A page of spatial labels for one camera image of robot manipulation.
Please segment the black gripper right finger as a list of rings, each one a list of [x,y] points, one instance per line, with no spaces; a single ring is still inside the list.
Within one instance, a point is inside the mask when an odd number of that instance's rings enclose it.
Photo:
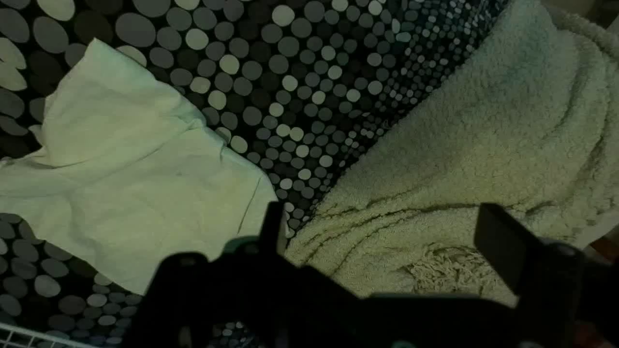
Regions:
[[[582,291],[582,254],[563,242],[540,240],[501,205],[480,205],[474,246],[518,300],[576,298]]]

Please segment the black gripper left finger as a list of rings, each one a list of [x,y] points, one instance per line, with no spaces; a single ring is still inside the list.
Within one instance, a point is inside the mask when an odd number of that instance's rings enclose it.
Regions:
[[[259,250],[263,254],[282,254],[286,250],[286,211],[279,202],[267,207],[259,233]]]

